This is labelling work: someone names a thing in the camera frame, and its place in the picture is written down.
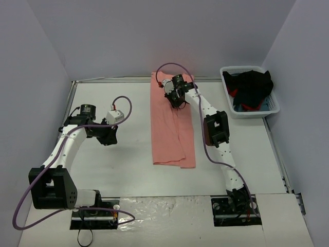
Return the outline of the pink t shirt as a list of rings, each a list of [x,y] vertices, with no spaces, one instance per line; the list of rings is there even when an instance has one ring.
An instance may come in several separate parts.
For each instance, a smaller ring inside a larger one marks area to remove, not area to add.
[[[173,75],[151,73],[150,116],[151,146],[154,165],[171,165],[183,169],[196,167],[191,106],[172,108],[159,81]]]

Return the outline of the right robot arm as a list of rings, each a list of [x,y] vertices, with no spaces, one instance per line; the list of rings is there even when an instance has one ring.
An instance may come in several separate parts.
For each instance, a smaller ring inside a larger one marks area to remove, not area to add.
[[[214,147],[220,157],[219,164],[224,175],[229,209],[235,213],[241,212],[250,199],[244,180],[235,168],[235,161],[229,145],[229,123],[225,111],[213,107],[200,93],[193,82],[186,82],[182,75],[165,79],[160,83],[164,96],[171,106],[178,109],[182,104],[189,104],[196,109],[202,124],[203,145]]]

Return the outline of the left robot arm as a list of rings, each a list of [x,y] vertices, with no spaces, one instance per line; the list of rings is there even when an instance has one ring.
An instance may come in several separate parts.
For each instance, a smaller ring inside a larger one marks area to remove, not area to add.
[[[79,114],[69,115],[50,157],[41,167],[32,168],[29,172],[34,208],[64,210],[85,207],[91,215],[100,214],[104,204],[100,192],[95,189],[78,189],[70,176],[70,170],[86,139],[95,138],[104,146],[115,145],[117,124],[123,119],[124,114],[120,110],[111,108],[101,123],[97,123],[96,107],[91,104],[83,104]]]

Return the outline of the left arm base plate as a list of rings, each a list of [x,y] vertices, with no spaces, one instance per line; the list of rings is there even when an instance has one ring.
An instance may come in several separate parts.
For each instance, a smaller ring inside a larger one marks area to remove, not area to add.
[[[71,214],[70,230],[116,230],[118,213],[106,210],[78,210]]]

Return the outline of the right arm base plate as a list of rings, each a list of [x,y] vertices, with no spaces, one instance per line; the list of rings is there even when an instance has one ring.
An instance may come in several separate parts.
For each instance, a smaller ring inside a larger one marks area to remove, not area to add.
[[[252,195],[252,203],[248,202],[234,212],[229,205],[227,196],[211,197],[213,224],[215,227],[253,226],[262,225],[257,200]]]

